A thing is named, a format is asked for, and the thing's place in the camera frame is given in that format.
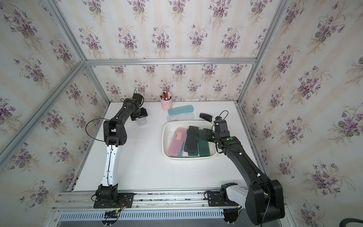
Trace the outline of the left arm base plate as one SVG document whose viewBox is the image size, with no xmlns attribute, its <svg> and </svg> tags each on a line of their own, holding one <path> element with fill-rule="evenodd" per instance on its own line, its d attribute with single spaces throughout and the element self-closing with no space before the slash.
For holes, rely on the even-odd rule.
<svg viewBox="0 0 363 227">
<path fill-rule="evenodd" d="M 118 196 L 112 195 L 110 199 L 101 199 L 99 196 L 94 201 L 94 209 L 106 208 L 131 208 L 134 193 L 118 193 Z"/>
</svg>

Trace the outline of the white plastic storage box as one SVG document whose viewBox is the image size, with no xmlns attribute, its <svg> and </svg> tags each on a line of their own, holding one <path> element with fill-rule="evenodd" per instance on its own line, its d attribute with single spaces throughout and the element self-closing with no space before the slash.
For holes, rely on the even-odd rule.
<svg viewBox="0 0 363 227">
<path fill-rule="evenodd" d="M 164 130 L 163 130 L 163 137 L 162 137 L 162 151 L 163 151 L 163 155 L 171 160 L 202 160 L 202 159 L 209 159 L 209 158 L 213 158 L 217 155 L 217 151 L 215 148 L 215 145 L 211 142 L 209 142 L 209 151 L 210 151 L 210 156 L 209 157 L 200 157 L 198 156 L 188 156 L 187 152 L 183 153 L 183 157 L 182 158 L 172 158 L 168 155 L 168 149 L 169 146 L 172 142 L 173 136 L 175 134 L 175 131 L 177 130 L 177 128 L 182 127 L 182 128 L 186 128 L 188 129 L 189 126 L 196 126 L 199 128 L 199 130 L 203 130 L 204 128 L 211 128 L 212 127 L 212 123 L 210 122 L 206 122 L 206 121 L 198 121 L 198 120 L 194 120 L 194 121 L 175 121 L 175 122 L 169 122 L 165 125 Z"/>
</svg>

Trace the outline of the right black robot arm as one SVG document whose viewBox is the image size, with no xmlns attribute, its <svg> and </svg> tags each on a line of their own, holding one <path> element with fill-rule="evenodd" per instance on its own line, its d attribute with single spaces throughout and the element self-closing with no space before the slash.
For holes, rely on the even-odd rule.
<svg viewBox="0 0 363 227">
<path fill-rule="evenodd" d="M 264 174 L 246 154 L 237 137 L 228 132 L 213 132 L 203 129 L 201 138 L 212 142 L 222 150 L 236 166 L 248 189 L 237 183 L 221 185 L 220 191 L 208 192 L 210 206 L 220 203 L 224 206 L 240 206 L 245 209 L 254 225 L 261 225 L 285 217 L 283 187 L 278 180 L 271 180 Z"/>
</svg>

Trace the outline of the teal pencil case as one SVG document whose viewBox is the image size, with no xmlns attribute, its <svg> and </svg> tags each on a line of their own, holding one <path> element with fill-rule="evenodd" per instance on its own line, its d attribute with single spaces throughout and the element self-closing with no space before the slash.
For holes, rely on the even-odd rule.
<svg viewBox="0 0 363 227">
<path fill-rule="evenodd" d="M 168 110 L 168 115 L 169 116 L 173 116 L 173 115 L 178 115 L 178 114 L 187 114 L 187 113 L 192 113 L 194 112 L 194 107 L 193 105 L 185 105 L 185 106 L 180 106 L 180 107 L 174 107 Z"/>
</svg>

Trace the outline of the light blue pencil case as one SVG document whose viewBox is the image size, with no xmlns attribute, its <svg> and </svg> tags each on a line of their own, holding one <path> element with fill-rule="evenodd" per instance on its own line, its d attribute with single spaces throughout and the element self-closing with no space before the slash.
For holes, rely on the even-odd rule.
<svg viewBox="0 0 363 227">
<path fill-rule="evenodd" d="M 181 148 L 179 154 L 178 154 L 178 157 L 179 158 L 182 158 L 183 157 L 183 153 L 184 153 L 184 147 Z"/>
</svg>

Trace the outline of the aluminium rail base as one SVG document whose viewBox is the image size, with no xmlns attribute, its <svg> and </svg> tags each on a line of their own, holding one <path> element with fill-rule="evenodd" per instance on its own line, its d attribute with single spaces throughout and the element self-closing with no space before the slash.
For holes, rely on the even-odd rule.
<svg viewBox="0 0 363 227">
<path fill-rule="evenodd" d="M 94 192 L 79 191 L 59 193 L 47 217 L 46 226 L 55 227 L 62 221 L 109 221 L 105 213 L 118 208 L 114 218 L 122 220 L 172 220 L 224 218 L 225 212 L 239 213 L 241 206 L 225 206 L 211 198 L 213 189 L 184 190 L 124 190 L 121 204 L 115 207 L 94 208 L 97 198 Z"/>
</svg>

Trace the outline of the black pencil case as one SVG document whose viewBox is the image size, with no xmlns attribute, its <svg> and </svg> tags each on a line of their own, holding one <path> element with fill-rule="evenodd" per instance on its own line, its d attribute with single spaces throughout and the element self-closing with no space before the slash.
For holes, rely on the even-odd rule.
<svg viewBox="0 0 363 227">
<path fill-rule="evenodd" d="M 184 152 L 187 152 L 188 155 L 192 156 L 196 152 L 195 150 L 198 143 L 198 132 L 199 128 L 196 126 L 189 126 L 189 128 L 187 129 L 187 137 L 185 140 Z"/>
</svg>

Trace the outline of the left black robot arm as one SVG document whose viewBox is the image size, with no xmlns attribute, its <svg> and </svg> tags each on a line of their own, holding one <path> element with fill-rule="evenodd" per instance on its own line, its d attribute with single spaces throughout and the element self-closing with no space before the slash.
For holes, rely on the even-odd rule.
<svg viewBox="0 0 363 227">
<path fill-rule="evenodd" d="M 96 201 L 113 203 L 119 201 L 117 172 L 120 154 L 128 138 L 125 123 L 128 119 L 131 119 L 139 127 L 147 124 L 148 114 L 142 106 L 143 103 L 144 97 L 140 94 L 134 94 L 132 98 L 123 101 L 121 109 L 113 118 L 105 120 L 103 123 L 107 157 L 103 179 L 95 192 Z"/>
</svg>

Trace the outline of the pink pen cup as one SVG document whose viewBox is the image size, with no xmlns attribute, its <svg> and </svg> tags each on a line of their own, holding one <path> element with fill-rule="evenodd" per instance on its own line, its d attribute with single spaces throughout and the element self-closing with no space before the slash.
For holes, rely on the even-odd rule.
<svg viewBox="0 0 363 227">
<path fill-rule="evenodd" d="M 169 110 L 173 107 L 172 94 L 170 92 L 163 91 L 160 95 L 161 106 L 163 110 Z"/>
</svg>

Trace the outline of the black stapler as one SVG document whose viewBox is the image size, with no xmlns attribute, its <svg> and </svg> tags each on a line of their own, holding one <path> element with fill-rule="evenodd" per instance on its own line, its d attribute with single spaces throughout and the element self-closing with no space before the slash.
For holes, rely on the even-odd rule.
<svg viewBox="0 0 363 227">
<path fill-rule="evenodd" d="M 200 113 L 199 117 L 205 121 L 212 122 L 212 115 L 207 113 Z"/>
</svg>

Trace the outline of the pink pencil case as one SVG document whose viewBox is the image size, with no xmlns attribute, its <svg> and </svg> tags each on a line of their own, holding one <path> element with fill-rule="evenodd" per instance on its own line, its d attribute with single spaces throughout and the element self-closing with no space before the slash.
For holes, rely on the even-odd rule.
<svg viewBox="0 0 363 227">
<path fill-rule="evenodd" d="M 178 158 L 178 154 L 181 148 L 184 147 L 186 137 L 187 137 L 187 129 L 182 127 L 177 128 L 168 149 L 168 155 L 170 157 Z"/>
</svg>

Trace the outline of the dark green pencil case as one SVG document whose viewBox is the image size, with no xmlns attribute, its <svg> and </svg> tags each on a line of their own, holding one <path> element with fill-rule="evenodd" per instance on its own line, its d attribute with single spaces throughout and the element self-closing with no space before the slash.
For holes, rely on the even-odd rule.
<svg viewBox="0 0 363 227">
<path fill-rule="evenodd" d="M 209 143 L 206 140 L 202 139 L 202 132 L 203 130 L 198 131 L 198 149 L 199 149 L 199 156 L 200 157 L 209 157 Z"/>
<path fill-rule="evenodd" d="M 195 150 L 193 152 L 189 152 L 188 156 L 198 156 L 199 155 L 199 149 L 198 147 L 195 148 Z"/>
</svg>

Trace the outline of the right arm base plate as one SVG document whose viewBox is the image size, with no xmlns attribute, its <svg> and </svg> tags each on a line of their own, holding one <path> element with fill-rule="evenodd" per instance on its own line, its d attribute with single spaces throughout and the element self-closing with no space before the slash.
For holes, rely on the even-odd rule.
<svg viewBox="0 0 363 227">
<path fill-rule="evenodd" d="M 233 201 L 223 197 L 220 192 L 207 190 L 204 192 L 204 198 L 208 202 L 209 207 L 238 207 L 239 205 Z"/>
</svg>

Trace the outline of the clear frosted pencil case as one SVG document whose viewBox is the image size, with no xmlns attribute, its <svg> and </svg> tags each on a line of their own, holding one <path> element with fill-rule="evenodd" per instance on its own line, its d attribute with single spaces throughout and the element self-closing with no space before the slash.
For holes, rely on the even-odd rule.
<svg viewBox="0 0 363 227">
<path fill-rule="evenodd" d="M 136 124 L 138 127 L 143 127 L 143 126 L 147 125 L 147 118 L 146 117 L 137 118 Z"/>
</svg>

